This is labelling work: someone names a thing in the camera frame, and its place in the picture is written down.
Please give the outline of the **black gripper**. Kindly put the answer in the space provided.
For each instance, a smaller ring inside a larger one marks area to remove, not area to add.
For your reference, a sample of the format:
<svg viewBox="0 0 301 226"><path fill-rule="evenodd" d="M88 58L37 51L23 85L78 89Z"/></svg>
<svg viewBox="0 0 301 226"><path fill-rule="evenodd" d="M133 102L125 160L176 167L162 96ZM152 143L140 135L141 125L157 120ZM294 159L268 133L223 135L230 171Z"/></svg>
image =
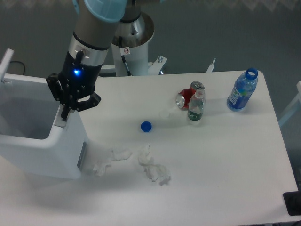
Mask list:
<svg viewBox="0 0 301 226"><path fill-rule="evenodd" d="M75 94L77 90L81 94L91 94L86 101L76 102L75 110L78 112L96 107L101 97L94 93L95 83L102 65L90 66L77 64L75 58L67 52L62 71L52 73L46 78L47 85L55 99L63 106L61 118L66 121L68 115L74 107L74 100L71 94Z"/></svg>

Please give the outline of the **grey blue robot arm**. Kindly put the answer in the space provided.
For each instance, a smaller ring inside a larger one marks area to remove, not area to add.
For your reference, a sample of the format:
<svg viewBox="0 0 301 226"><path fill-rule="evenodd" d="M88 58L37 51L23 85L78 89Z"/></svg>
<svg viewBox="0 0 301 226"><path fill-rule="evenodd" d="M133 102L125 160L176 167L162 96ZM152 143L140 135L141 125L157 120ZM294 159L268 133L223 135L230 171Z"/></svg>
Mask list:
<svg viewBox="0 0 301 226"><path fill-rule="evenodd" d="M71 111L84 111L100 103L95 83L127 5L125 0L75 3L79 17L63 68L46 79L54 99L63 106L63 120L67 120Z"/></svg>

